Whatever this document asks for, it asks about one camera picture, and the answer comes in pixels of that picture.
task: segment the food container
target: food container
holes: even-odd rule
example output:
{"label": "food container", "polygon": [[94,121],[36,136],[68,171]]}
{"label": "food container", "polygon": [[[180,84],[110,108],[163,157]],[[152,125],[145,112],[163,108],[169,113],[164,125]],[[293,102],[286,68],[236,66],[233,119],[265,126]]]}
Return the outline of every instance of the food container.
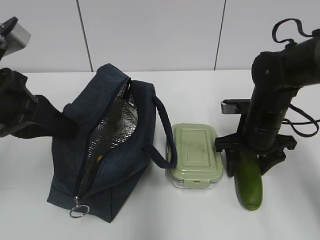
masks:
{"label": "food container", "polygon": [[[223,176],[221,153],[216,151],[216,131],[204,124],[181,123],[172,127],[178,153],[175,169],[167,170],[178,188],[209,189]],[[167,160],[171,150],[167,145]]]}

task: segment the zipper pull ring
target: zipper pull ring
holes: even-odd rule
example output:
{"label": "zipper pull ring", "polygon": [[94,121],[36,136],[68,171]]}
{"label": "zipper pull ring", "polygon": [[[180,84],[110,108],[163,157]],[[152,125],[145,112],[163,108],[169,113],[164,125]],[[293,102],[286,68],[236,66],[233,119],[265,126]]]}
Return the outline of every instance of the zipper pull ring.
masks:
{"label": "zipper pull ring", "polygon": [[[75,196],[74,197],[74,203],[75,206],[70,210],[69,216],[73,219],[78,219],[83,217],[84,215],[87,215],[90,212],[90,207],[88,205],[82,205],[79,203],[79,197]],[[79,210],[80,208],[85,208],[85,212],[78,212],[81,213],[81,215],[73,215],[73,212],[76,213],[76,210]]]}

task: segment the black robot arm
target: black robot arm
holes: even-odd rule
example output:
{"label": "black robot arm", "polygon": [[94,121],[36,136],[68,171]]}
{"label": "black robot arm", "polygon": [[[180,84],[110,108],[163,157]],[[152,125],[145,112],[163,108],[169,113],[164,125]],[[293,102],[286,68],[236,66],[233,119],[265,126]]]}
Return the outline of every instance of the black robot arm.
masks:
{"label": "black robot arm", "polygon": [[[23,49],[30,34],[13,17],[0,24],[0,60]],[[47,98],[32,95],[27,77],[9,68],[0,69],[0,137],[13,135],[31,139],[42,136],[74,137],[79,127],[60,113]]]}
{"label": "black robot arm", "polygon": [[[299,44],[293,39],[278,41],[278,27],[290,20],[297,23],[301,35],[310,39]],[[284,148],[293,150],[297,144],[292,136],[278,134],[288,108],[293,108],[291,100],[300,88],[320,83],[319,29],[307,35],[302,30],[300,20],[288,18],[274,26],[272,37],[277,43],[288,41],[289,44],[282,51],[262,52],[255,58],[251,69],[255,84],[251,99],[224,100],[221,103],[222,113],[241,114],[237,132],[219,137],[215,142],[217,151],[226,152],[227,173],[230,177],[234,175],[241,160],[239,151],[242,150],[259,156],[262,175],[285,160]]]}

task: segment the bag strap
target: bag strap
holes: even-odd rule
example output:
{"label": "bag strap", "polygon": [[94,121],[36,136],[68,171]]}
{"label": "bag strap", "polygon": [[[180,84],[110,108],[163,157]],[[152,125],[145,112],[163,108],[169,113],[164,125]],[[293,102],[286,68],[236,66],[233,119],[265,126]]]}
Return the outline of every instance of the bag strap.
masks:
{"label": "bag strap", "polygon": [[177,149],[174,141],[174,135],[172,133],[169,117],[168,117],[165,106],[163,105],[163,103],[160,101],[159,98],[153,95],[152,101],[158,110],[158,113],[164,128],[164,132],[166,135],[166,140],[171,148],[170,162],[165,160],[164,157],[158,152],[158,150],[152,144],[147,144],[143,148],[150,155],[154,163],[158,165],[158,167],[162,169],[174,169],[177,166],[178,153],[177,153]]}

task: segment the cucumber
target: cucumber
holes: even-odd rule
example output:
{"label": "cucumber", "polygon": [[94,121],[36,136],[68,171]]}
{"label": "cucumber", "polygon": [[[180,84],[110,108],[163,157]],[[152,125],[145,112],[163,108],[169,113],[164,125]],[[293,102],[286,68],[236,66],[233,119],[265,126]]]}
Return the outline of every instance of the cucumber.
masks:
{"label": "cucumber", "polygon": [[235,190],[240,203],[249,211],[257,210],[262,203],[263,187],[257,155],[240,152],[241,162],[234,175]]}

